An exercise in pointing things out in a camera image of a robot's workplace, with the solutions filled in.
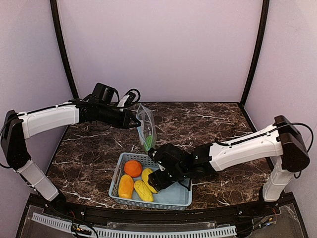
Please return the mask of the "clear zip bag blue zipper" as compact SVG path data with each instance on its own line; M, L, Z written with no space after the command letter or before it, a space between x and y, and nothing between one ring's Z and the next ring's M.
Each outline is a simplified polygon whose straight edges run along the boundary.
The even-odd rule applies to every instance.
M141 145L144 147L146 137L153 135L155 142L153 143L153 148L155 148L157 133L153 112L143 104L140 104L137 109L136 118L141 122L141 126L137 128Z

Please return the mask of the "green toy bitter gourd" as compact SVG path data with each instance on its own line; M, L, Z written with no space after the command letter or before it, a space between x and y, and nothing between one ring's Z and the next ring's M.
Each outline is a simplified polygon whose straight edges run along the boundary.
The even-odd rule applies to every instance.
M153 135L147 136L144 142L144 149L146 152L148 152L151 148L153 148L153 143L155 143Z

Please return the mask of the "yellow wrinkled toy fruit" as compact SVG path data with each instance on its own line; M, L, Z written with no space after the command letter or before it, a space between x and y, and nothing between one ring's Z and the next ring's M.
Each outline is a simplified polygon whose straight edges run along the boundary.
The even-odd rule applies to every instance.
M142 180L137 180L134 182L134 189L137 194L144 202L154 202L154 197L152 192L147 188Z

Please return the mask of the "orange toy fruit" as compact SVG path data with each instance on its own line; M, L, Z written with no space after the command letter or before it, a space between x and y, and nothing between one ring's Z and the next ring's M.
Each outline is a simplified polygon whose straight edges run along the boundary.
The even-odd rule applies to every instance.
M142 170L142 164L136 160L129 160L124 164L124 172L133 178L140 176Z

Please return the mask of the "orange yellow toy mango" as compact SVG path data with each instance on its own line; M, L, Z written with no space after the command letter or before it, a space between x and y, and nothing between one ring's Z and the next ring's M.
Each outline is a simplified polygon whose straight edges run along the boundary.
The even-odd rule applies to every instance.
M118 196L131 199L134 190L134 181L130 175L123 175L119 182Z

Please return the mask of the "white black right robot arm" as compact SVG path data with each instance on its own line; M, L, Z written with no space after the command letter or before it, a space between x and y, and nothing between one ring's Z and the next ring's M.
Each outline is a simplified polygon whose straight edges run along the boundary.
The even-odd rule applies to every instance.
M188 153L167 143L158 149L150 149L148 156L159 165L151 173L148 183L161 191L175 182L203 178L224 171L232 166L264 157L278 157L274 169L260 191L263 202L276 202L293 175L310 163L297 122L291 123L285 116L276 116L274 123L255 133L220 142L200 145Z

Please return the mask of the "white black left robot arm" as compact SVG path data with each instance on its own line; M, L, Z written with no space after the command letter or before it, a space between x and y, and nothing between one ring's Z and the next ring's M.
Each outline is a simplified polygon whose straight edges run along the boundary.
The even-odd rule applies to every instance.
M69 125L103 122L111 127L130 129L140 121L125 106L71 100L32 112L7 112L0 130L0 148L4 169L11 169L29 183L45 200L52 202L61 196L60 190L46 176L45 169L57 137Z

